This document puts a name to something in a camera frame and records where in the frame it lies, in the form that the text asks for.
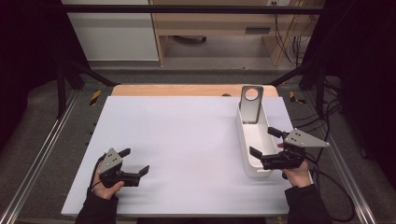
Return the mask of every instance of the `metal frame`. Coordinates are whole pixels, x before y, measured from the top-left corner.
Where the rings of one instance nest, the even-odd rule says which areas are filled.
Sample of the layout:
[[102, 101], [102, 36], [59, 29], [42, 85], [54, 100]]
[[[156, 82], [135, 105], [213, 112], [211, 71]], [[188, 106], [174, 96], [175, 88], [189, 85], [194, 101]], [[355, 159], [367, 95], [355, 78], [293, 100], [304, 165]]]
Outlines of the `metal frame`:
[[[318, 65], [323, 63], [326, 60], [325, 52], [329, 51], [330, 42], [336, 39], [335, 29], [342, 22], [343, 18], [353, 5], [353, 3], [349, 5], [349, 7], [345, 8], [325, 8], [325, 7], [231, 7], [231, 6], [122, 6], [122, 5], [46, 5], [46, 6], [36, 6], [38, 11], [58, 11], [58, 12], [70, 12], [70, 13], [217, 13], [217, 14], [302, 14], [302, 15], [322, 15], [326, 13], [335, 13], [344, 11], [344, 16], [335, 23], [332, 28], [330, 34], [327, 36], [325, 40], [323, 40], [322, 44], [319, 46], [318, 50], [316, 50], [313, 60], [308, 62], [304, 62], [302, 66], [296, 68], [295, 70], [287, 73], [285, 76], [273, 81], [270, 85], [278, 86], [286, 80], [289, 80], [292, 77], [300, 75], [302, 73], [309, 73], [309, 76], [305, 76], [302, 82], [300, 83], [300, 87], [306, 90], [308, 87], [312, 86], [317, 78], [316, 75], [312, 72], [312, 70], [318, 71], [316, 68]], [[102, 83], [108, 86], [117, 85], [117, 83], [111, 82], [100, 75], [94, 73], [91, 68], [81, 66], [78, 62], [69, 61], [62, 57], [64, 53], [67, 55], [67, 52], [60, 52], [61, 62], [59, 64], [59, 69], [57, 70], [57, 78], [58, 78], [58, 97], [59, 97], [59, 114], [58, 119], [55, 122], [52, 131], [49, 134], [46, 142], [41, 148], [39, 154], [37, 155], [34, 164], [23, 180], [18, 192], [14, 196], [11, 204], [8, 206], [6, 212], [2, 215], [0, 222], [1, 223], [13, 223], [21, 208], [27, 199], [48, 155], [50, 154], [54, 143], [56, 142], [57, 137], [64, 126], [65, 121], [67, 120], [70, 111], [73, 108], [73, 104], [77, 99], [78, 94], [77, 91], [73, 91], [71, 98], [69, 99], [69, 105], [66, 106], [65, 102], [65, 94], [64, 94], [64, 78], [67, 77], [68, 81], [73, 81], [74, 77], [70, 77], [68, 75], [68, 69], [73, 68], [80, 72], [84, 72], [87, 75], [101, 81]], [[319, 67], [319, 74], [324, 76], [324, 67]], [[80, 89], [83, 83], [78, 83], [77, 87], [74, 89]], [[322, 84], [319, 83], [318, 95], [322, 95]], [[307, 97], [308, 103], [312, 106], [313, 102], [312, 97]], [[317, 105], [321, 105], [320, 99], [317, 99]], [[336, 144], [334, 143], [332, 137], [330, 136], [330, 142], [332, 144], [332, 160], [335, 163], [338, 173], [340, 174], [346, 189], [352, 196], [354, 203], [357, 206], [357, 214], [362, 223], [375, 223], [375, 218], [367, 204], [364, 200], [361, 191], [350, 173], [347, 165], [342, 159]]]
[[14, 198], [8, 205], [6, 211], [1, 216], [1, 224], [12, 224], [16, 221], [18, 214], [20, 213], [27, 197], [29, 196], [30, 191], [33, 188], [33, 185], [35, 184], [35, 181], [40, 175], [40, 172], [43, 169], [44, 164], [46, 163], [46, 160], [56, 143], [56, 140], [58, 139], [59, 134], [62, 131], [62, 128], [64, 127], [67, 119], [69, 118], [73, 106], [78, 98], [78, 94], [79, 91], [72, 91], [72, 94], [68, 99], [67, 107], [65, 108], [64, 114], [60, 118], [56, 119], [46, 141], [44, 142], [37, 156], [35, 157], [35, 161], [30, 167], [30, 170], [23, 179], [20, 187], [18, 188], [18, 191], [15, 193]]

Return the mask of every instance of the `floor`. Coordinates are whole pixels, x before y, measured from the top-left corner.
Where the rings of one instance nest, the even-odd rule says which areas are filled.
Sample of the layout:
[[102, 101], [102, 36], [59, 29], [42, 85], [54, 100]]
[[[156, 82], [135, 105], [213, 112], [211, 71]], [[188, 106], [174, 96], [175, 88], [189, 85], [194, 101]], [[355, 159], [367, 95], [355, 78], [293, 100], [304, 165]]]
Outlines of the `floor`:
[[[121, 83], [249, 83], [262, 84], [283, 76], [294, 68], [294, 64], [284, 59], [278, 67], [273, 67], [268, 53], [262, 47], [260, 38], [211, 37], [205, 43], [194, 39], [171, 38], [163, 67], [149, 65], [114, 64], [103, 66], [96, 64], [95, 69], [101, 75]], [[16, 223], [72, 223], [73, 218], [63, 217], [63, 207], [67, 191], [73, 183], [78, 165], [90, 142], [94, 124], [100, 117], [106, 96], [111, 88], [89, 77], [83, 91], [76, 93], [76, 104], [62, 127], [56, 142], [45, 159], [37, 168], [37, 176], [32, 179], [32, 187], [23, 199], [22, 207], [17, 209]], [[337, 86], [339, 80], [328, 77]], [[306, 118], [314, 113], [309, 101], [314, 91], [300, 91], [296, 85], [299, 77], [288, 80], [277, 87], [279, 95], [285, 100], [293, 126], [299, 126], [312, 120]], [[89, 104], [96, 90], [101, 90], [97, 103]], [[68, 96], [74, 91], [68, 88]], [[290, 99], [290, 92], [295, 99]], [[326, 102], [335, 99], [335, 92], [325, 92]], [[40, 153], [46, 138], [55, 123], [57, 114], [56, 83], [50, 82], [30, 92], [28, 107], [14, 135], [1, 152], [0, 166], [0, 211], [7, 210], [23, 179], [28, 174], [35, 157]], [[347, 119], [339, 111], [331, 118], [331, 136], [339, 147], [354, 180], [367, 202], [376, 223], [396, 223], [396, 193], [388, 180], [382, 175], [375, 161], [361, 156], [359, 142], [356, 141]], [[317, 137], [323, 137], [319, 127], [321, 121], [303, 129]], [[329, 151], [322, 155], [321, 170], [331, 175], [337, 182], [341, 177], [336, 169], [336, 161]], [[322, 197], [332, 216], [346, 218], [352, 211], [345, 194], [332, 181], [321, 177]], [[269, 223], [278, 223], [276, 218]], [[349, 223], [361, 223], [355, 216]]]

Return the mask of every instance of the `white table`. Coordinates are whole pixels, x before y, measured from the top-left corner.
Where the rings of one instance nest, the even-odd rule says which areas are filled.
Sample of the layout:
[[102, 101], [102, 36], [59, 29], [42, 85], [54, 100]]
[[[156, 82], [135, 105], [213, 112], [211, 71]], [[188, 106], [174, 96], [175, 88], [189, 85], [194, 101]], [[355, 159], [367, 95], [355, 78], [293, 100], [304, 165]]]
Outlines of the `white table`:
[[[132, 149], [121, 170], [150, 165], [138, 188], [123, 188], [118, 214], [128, 217], [255, 217], [287, 214], [290, 183], [274, 171], [263, 179], [244, 171], [236, 130], [239, 97], [110, 96], [64, 203], [76, 216], [92, 169], [110, 147]], [[282, 98], [264, 97], [268, 122], [291, 131]]]

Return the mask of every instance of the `white container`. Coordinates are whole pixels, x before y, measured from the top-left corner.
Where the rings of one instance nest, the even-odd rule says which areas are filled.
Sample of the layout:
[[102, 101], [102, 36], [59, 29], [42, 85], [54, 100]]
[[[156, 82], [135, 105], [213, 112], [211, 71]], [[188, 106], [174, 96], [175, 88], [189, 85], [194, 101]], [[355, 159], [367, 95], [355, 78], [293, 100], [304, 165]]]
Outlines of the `white container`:
[[[258, 149], [262, 155], [272, 155], [277, 154], [277, 147], [274, 142], [274, 138], [267, 132], [268, 130], [268, 120], [265, 116], [265, 110], [262, 105], [262, 98], [257, 97], [254, 101], [258, 101], [254, 103], [253, 101], [245, 100], [245, 104], [258, 104], [259, 109], [255, 111], [255, 109], [251, 109], [249, 106], [248, 110], [244, 110], [240, 105], [244, 100], [244, 92], [242, 91], [241, 102], [237, 106], [237, 114], [236, 114], [236, 125], [238, 129], [239, 142], [242, 150], [242, 159], [244, 163], [244, 168], [247, 176], [249, 177], [267, 177], [273, 171], [272, 170], [264, 170], [262, 168], [262, 163], [259, 159], [254, 158], [249, 153], [249, 148], [254, 147]], [[254, 117], [254, 113], [258, 114], [257, 122], [244, 122], [243, 118], [246, 116]]]

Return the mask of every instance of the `black sleeve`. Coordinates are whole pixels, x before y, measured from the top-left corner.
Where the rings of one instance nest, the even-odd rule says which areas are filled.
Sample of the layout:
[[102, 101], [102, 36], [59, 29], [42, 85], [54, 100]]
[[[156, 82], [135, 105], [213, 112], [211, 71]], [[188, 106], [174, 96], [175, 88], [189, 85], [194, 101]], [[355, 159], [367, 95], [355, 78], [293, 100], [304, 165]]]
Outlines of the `black sleeve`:
[[116, 224], [117, 197], [106, 200], [90, 192], [76, 219], [76, 224]]
[[287, 189], [285, 194], [290, 208], [288, 224], [332, 223], [329, 212], [315, 185], [304, 188], [294, 187]]

